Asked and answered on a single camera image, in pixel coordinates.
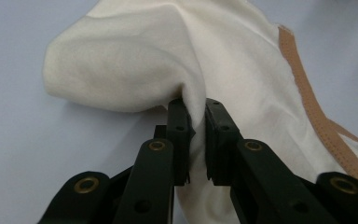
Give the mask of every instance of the brown trim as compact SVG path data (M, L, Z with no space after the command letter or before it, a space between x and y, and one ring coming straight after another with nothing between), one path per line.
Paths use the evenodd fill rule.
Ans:
M353 133L350 133L350 131L346 130L344 127L342 127L338 123L335 123L333 120L330 119L329 121L330 121L331 127L334 130L336 130L336 132L338 132L342 135L345 135L345 136L349 137L351 140L358 143L358 137L356 135L354 135Z
M280 26L279 31L281 53L292 68L303 106L313 129L345 172L358 179L358 158L332 128L319 106L299 58L295 37L285 27Z

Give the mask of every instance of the white cloth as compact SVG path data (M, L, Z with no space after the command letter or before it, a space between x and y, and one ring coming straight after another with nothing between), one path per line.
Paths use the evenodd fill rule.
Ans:
M192 183L177 189L189 223L238 222L228 188L206 178L206 97L222 102L245 138L269 144L296 175L314 181L344 173L309 122L278 25L243 0L102 0L49 45L44 80L51 95L123 112L182 96L197 132ZM358 144L343 138L358 156Z

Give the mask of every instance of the brass screw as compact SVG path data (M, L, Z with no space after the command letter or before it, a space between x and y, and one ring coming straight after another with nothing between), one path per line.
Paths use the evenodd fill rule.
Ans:
M348 194L357 194L358 193L358 187L353 184L351 181L334 176L330 179L330 184L336 188L341 190L342 192L348 193Z
M263 149L263 147L257 142L246 142L244 146L252 151L259 151Z
M84 177L75 183L74 190L76 193L90 193L98 188L100 181L94 176Z
M149 148L154 151L160 151L165 148L165 144L160 141L152 142L149 144Z

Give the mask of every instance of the table surface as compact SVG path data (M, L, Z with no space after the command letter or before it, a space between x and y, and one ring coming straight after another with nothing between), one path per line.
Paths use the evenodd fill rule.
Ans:
M163 108L123 114L45 93L47 44L96 2L0 1L0 223L36 223L73 175L126 169L165 123ZM358 135L358 1L251 2L294 31L326 116Z

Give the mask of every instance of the white surface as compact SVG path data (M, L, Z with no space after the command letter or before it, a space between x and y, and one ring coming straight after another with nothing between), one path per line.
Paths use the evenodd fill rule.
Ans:
M358 135L358 3L252 2L295 32L327 117ZM45 94L46 45L95 3L0 1L0 223L36 223L73 175L119 173L165 122L161 108L120 114Z

